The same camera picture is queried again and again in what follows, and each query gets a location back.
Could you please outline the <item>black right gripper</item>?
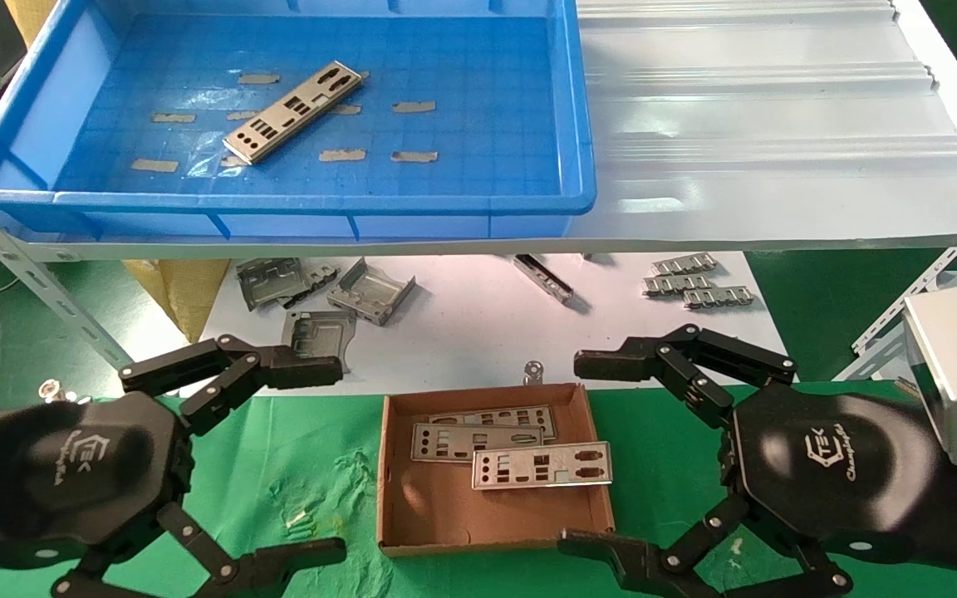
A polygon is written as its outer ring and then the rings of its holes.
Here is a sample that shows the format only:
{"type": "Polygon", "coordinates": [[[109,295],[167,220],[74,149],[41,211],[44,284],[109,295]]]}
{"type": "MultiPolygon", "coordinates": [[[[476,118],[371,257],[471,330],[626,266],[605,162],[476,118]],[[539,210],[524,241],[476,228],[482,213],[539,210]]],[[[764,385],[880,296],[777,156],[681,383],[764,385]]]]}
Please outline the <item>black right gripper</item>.
{"type": "Polygon", "coordinates": [[[583,380],[656,380],[711,429],[729,428],[723,446],[736,493],[671,547],[569,527],[559,534],[561,554],[604,561],[622,590],[845,596],[853,579],[827,552],[957,571],[957,465],[918,406],[859,393],[802,393],[785,386],[797,374],[789,356],[694,323],[665,336],[628,336],[614,350],[580,350],[573,371],[583,380]],[[760,390],[734,406],[710,371],[760,390]],[[741,526],[797,560],[800,574],[726,591],[704,581],[696,567],[741,526]]]}

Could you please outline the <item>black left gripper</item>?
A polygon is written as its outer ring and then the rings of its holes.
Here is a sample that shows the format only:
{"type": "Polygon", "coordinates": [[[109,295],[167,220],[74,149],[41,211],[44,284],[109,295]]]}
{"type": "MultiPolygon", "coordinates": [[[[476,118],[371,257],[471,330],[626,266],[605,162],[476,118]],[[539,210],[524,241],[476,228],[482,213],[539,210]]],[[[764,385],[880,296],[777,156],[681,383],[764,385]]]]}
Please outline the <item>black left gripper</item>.
{"type": "Polygon", "coordinates": [[[179,505],[194,469],[189,434],[212,431],[265,387],[334,385],[343,379],[339,357],[220,336],[125,365],[119,379],[124,391],[148,396],[0,412],[0,569],[80,559],[52,597],[148,597],[103,575],[167,532],[209,573],[194,597],[281,597],[298,571],[346,559],[340,537],[234,559],[179,505]],[[149,397],[198,382],[179,418],[149,397]]]}

